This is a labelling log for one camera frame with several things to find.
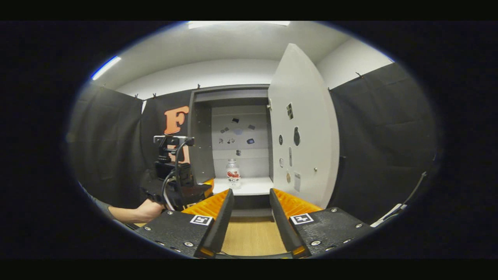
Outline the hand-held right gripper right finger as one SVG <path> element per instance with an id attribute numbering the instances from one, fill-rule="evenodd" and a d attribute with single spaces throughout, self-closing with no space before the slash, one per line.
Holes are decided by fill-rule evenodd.
<path id="1" fill-rule="evenodd" d="M 375 230 L 338 208 L 320 208 L 272 188 L 269 203 L 286 251 L 293 258 L 317 257 L 343 248 Z"/>

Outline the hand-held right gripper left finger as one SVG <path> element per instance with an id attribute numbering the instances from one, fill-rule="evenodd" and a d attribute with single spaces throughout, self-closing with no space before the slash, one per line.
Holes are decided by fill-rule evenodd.
<path id="1" fill-rule="evenodd" d="M 222 250 L 234 200 L 227 189 L 181 212 L 164 212 L 135 233 L 183 256 L 214 258 Z"/>

